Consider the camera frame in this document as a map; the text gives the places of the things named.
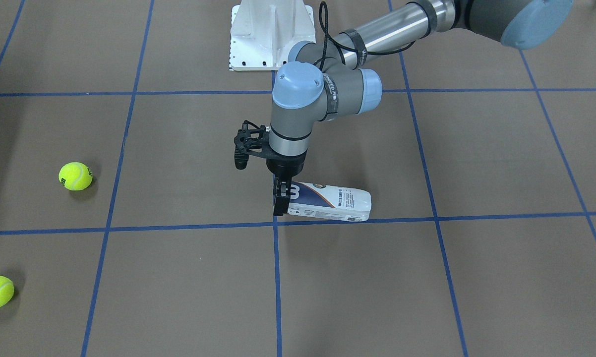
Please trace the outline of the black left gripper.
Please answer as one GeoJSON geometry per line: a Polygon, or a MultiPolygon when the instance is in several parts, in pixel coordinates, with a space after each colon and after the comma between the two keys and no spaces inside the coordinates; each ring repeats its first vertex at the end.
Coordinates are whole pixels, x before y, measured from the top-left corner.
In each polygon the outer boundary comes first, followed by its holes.
{"type": "Polygon", "coordinates": [[[269,171],[274,176],[273,215],[283,216],[285,205],[291,201],[291,181],[304,167],[307,152],[297,156],[285,156],[272,151],[269,154],[269,171]]]}

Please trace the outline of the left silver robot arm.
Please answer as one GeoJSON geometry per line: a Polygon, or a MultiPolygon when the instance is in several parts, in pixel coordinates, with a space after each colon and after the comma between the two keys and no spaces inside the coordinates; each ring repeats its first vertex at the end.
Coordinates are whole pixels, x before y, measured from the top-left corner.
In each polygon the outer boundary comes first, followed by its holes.
{"type": "Polygon", "coordinates": [[[292,179],[301,172],[317,122],[375,109],[383,86],[364,65],[409,49],[436,32],[469,30],[505,47],[527,50],[545,42],[572,9],[570,0],[410,0],[400,9],[331,36],[321,2],[323,43],[300,42],[276,75],[265,129],[272,154],[275,216],[289,210],[292,179]]]}

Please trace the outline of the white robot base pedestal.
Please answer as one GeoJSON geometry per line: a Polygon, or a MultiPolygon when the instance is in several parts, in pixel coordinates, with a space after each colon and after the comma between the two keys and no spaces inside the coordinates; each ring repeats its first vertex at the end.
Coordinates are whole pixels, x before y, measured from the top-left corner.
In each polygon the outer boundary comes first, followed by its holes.
{"type": "Polygon", "coordinates": [[[302,0],[242,0],[231,15],[232,71],[278,70],[296,43],[316,40],[314,11],[302,0]]]}

